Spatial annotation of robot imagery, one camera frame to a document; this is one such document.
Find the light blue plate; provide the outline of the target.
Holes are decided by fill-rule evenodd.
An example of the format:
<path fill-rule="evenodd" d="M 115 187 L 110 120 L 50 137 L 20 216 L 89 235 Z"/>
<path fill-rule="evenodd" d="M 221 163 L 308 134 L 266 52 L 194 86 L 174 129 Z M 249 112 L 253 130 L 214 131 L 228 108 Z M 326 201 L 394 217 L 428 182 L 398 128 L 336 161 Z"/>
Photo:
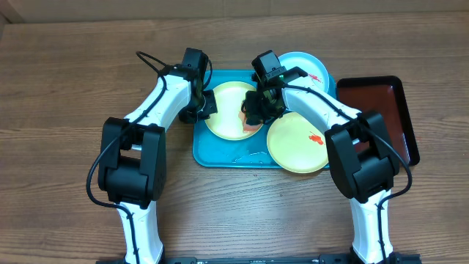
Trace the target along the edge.
<path fill-rule="evenodd" d="M 305 52 L 293 51 L 280 55 L 279 61 L 288 70 L 299 67 L 307 72 L 306 77 L 296 78 L 294 81 L 289 82 L 289 85 L 308 88 L 316 87 L 323 92 L 328 92 L 330 86 L 328 71 L 324 64 L 315 56 Z"/>

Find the pink green sponge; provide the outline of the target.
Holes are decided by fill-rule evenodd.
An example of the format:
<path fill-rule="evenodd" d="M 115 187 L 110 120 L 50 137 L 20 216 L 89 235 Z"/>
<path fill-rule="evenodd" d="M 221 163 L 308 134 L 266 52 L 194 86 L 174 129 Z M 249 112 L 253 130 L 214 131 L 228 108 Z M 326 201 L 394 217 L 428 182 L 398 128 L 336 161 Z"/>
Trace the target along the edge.
<path fill-rule="evenodd" d="M 241 127 L 242 127 L 243 133 L 257 132 L 263 126 L 262 123 L 257 124 L 257 125 L 249 125 L 247 123 L 247 117 L 245 113 L 242 111 L 239 112 L 238 117 L 240 118 L 240 121 L 241 121 Z"/>

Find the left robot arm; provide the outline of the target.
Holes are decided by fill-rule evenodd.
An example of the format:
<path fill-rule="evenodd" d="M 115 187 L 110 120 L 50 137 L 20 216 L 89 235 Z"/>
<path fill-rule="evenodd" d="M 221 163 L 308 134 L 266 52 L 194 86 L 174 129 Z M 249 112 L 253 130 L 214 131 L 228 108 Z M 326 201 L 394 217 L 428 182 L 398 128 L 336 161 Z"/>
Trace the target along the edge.
<path fill-rule="evenodd" d="M 174 119 L 195 124 L 217 112 L 207 90 L 212 62 L 203 51 L 187 48 L 181 63 L 155 72 L 157 84 L 144 102 L 103 124 L 100 154 L 86 179 L 89 199 L 119 213 L 126 243 L 121 263 L 163 263 L 156 207 L 166 183 L 166 132 Z"/>

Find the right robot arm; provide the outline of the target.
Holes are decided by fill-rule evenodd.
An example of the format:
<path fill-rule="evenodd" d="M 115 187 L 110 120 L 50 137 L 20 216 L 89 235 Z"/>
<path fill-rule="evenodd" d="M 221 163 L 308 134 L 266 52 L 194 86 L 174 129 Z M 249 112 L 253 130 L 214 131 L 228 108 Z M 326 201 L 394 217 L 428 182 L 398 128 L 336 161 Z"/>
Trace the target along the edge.
<path fill-rule="evenodd" d="M 248 125 L 272 122 L 286 110 L 299 113 L 325 137 L 331 177 L 350 201 L 355 237 L 352 252 L 360 263 L 390 263 L 388 201 L 399 173 L 399 154 L 383 117 L 362 113 L 317 87 L 294 82 L 308 77 L 300 67 L 287 69 L 269 50 L 251 63 L 256 91 L 241 109 Z"/>

